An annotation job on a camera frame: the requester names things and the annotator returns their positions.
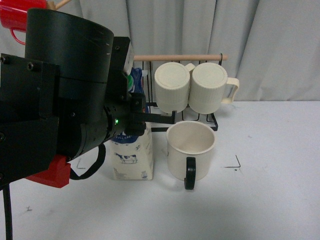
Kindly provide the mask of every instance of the mug handle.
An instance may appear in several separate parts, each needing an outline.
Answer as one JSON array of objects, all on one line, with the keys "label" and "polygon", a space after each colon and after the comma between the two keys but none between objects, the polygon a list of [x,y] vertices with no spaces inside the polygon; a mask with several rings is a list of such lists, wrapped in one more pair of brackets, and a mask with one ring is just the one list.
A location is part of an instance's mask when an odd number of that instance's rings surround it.
[{"label": "mug handle", "polygon": [[193,190],[195,188],[195,181],[196,181],[196,158],[188,156],[186,158],[184,189]]},{"label": "mug handle", "polygon": [[196,66],[193,65],[192,63],[188,63],[187,65],[185,65],[185,68],[189,71],[189,73],[191,75],[192,71],[196,68]]},{"label": "mug handle", "polygon": [[26,45],[25,42],[23,42],[23,41],[21,41],[21,40],[19,40],[19,39],[17,38],[14,30],[16,30],[16,29],[10,28],[10,33],[11,33],[12,37],[14,38],[14,40],[16,40],[18,43],[20,43],[20,44],[22,44],[22,45]]},{"label": "mug handle", "polygon": [[224,97],[221,102],[224,104],[231,104],[234,101],[236,92],[239,90],[239,80],[233,77],[228,77],[226,84],[233,85],[233,87],[230,95],[228,97]]}]

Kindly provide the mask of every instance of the red bracket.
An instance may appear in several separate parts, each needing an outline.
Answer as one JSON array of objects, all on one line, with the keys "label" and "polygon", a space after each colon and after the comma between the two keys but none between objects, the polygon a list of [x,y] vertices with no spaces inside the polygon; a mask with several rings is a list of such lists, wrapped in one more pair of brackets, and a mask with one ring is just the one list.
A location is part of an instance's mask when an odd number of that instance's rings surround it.
[{"label": "red bracket", "polygon": [[62,188],[69,184],[71,164],[67,163],[67,157],[55,155],[49,165],[49,169],[26,177],[33,182]]}]

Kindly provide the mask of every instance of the black wire rack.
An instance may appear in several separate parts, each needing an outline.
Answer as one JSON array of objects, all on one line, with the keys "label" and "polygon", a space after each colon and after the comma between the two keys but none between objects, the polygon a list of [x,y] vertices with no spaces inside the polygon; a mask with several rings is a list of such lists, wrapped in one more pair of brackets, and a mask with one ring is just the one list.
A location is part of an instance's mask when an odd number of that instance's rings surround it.
[{"label": "black wire rack", "polygon": [[[136,55],[134,57],[135,66],[139,65],[142,68],[143,77],[142,84],[146,95],[147,107],[150,113],[166,115],[162,112],[157,105],[156,96],[154,93],[154,72],[156,69],[166,62],[192,62],[193,64],[206,63],[208,61],[218,61],[221,66],[223,60],[227,60],[228,56],[218,55]],[[176,114],[176,121],[197,121],[207,124],[214,131],[218,130],[218,122],[214,113],[199,114],[194,112],[189,105],[182,111]],[[166,132],[170,125],[153,123],[151,125],[152,132]]]}]

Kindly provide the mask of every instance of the white mug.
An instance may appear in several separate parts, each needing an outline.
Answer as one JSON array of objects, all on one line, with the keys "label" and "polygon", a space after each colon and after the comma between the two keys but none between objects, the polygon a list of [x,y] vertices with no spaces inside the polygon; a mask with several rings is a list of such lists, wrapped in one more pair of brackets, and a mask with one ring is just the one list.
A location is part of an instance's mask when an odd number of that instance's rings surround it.
[{"label": "white mug", "polygon": [[[232,86],[230,96],[223,97],[226,85]],[[239,80],[228,77],[226,70],[212,62],[199,64],[192,72],[189,106],[199,114],[214,113],[221,103],[234,101]]]},{"label": "white mug", "polygon": [[215,132],[198,121],[180,121],[166,131],[168,168],[173,176],[192,190],[195,180],[209,171],[216,143]]},{"label": "white mug", "polygon": [[167,62],[157,68],[154,74],[155,97],[158,107],[165,113],[183,111],[189,98],[190,72],[192,63],[184,66],[177,62]]}]

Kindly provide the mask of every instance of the red mug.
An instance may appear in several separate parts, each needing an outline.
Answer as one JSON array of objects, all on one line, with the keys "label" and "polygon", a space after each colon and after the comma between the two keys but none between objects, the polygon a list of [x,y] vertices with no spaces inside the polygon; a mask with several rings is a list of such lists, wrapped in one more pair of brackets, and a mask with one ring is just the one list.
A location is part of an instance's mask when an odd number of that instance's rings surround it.
[{"label": "red mug", "polygon": [[46,0],[0,0],[0,20],[4,28],[10,29],[13,38],[20,44],[14,31],[26,32],[27,11],[30,8],[47,8]]}]

